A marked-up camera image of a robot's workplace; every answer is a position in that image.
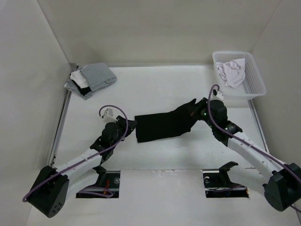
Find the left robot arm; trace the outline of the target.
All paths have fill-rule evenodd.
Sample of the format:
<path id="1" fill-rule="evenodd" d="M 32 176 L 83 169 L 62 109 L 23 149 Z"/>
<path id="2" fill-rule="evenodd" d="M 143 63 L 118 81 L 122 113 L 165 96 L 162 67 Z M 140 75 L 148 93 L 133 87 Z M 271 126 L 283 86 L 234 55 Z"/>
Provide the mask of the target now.
<path id="1" fill-rule="evenodd" d="M 25 200 L 46 217 L 52 218 L 69 196 L 82 192 L 90 185 L 102 187 L 106 170 L 101 165 L 136 126 L 137 121 L 128 121 L 121 116 L 106 123 L 101 136 L 82 155 L 61 166 L 41 169 Z"/>

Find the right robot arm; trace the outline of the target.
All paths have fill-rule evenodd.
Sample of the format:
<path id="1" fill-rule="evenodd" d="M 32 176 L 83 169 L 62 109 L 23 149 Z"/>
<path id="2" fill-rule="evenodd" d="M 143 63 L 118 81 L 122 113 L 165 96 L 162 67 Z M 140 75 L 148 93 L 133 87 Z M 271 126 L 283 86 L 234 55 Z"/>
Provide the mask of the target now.
<path id="1" fill-rule="evenodd" d="M 227 108 L 221 100 L 201 99 L 196 116 L 211 128 L 216 140 L 255 168 L 239 168 L 238 163 L 230 161 L 219 168 L 221 185 L 231 188 L 240 184 L 251 188 L 278 211 L 284 211 L 300 200 L 300 167 L 295 163 L 286 164 L 261 149 L 239 126 L 228 120 Z"/>

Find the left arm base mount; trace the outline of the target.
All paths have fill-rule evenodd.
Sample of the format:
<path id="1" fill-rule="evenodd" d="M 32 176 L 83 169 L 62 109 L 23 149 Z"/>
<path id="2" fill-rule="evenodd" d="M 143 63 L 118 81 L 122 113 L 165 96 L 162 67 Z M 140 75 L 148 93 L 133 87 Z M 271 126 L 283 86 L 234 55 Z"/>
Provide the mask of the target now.
<path id="1" fill-rule="evenodd" d="M 107 171 L 98 176 L 96 182 L 77 193 L 78 199 L 108 199 L 119 198 L 120 171 Z"/>

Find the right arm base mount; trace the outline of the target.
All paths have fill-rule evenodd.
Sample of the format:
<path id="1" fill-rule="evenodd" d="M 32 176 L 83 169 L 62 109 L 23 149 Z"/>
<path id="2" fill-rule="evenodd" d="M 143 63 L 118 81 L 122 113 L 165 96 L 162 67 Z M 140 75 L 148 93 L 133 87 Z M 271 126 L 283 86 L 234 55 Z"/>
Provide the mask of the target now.
<path id="1" fill-rule="evenodd" d="M 227 181 L 219 170 L 204 170 L 202 173 L 206 198 L 249 198 L 245 186 Z"/>

